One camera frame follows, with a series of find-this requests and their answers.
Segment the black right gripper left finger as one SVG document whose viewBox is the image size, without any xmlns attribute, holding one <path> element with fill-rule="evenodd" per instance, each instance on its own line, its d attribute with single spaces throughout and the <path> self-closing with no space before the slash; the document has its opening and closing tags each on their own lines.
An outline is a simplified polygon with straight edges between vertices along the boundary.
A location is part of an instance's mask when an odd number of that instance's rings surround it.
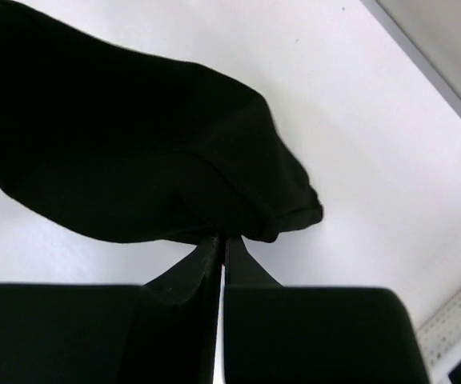
<svg viewBox="0 0 461 384">
<path fill-rule="evenodd" d="M 145 285 L 0 284 L 0 383 L 210 383 L 219 241 Z"/>
</svg>

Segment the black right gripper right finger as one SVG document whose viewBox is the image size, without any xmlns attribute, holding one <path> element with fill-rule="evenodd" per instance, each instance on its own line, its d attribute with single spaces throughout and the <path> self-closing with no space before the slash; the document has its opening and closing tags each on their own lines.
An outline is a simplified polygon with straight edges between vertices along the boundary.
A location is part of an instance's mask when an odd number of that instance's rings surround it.
<svg viewBox="0 0 461 384">
<path fill-rule="evenodd" d="M 378 287 L 283 286 L 241 239 L 226 243 L 228 383 L 427 383 L 411 319 Z"/>
</svg>

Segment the black skirt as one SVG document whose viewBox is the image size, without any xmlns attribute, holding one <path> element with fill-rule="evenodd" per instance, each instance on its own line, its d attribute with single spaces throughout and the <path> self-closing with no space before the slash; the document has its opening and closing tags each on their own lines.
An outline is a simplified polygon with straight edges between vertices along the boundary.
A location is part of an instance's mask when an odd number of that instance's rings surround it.
<svg viewBox="0 0 461 384">
<path fill-rule="evenodd" d="M 323 219 L 265 98 L 0 1 L 0 189 L 108 242 L 273 242 Z"/>
</svg>

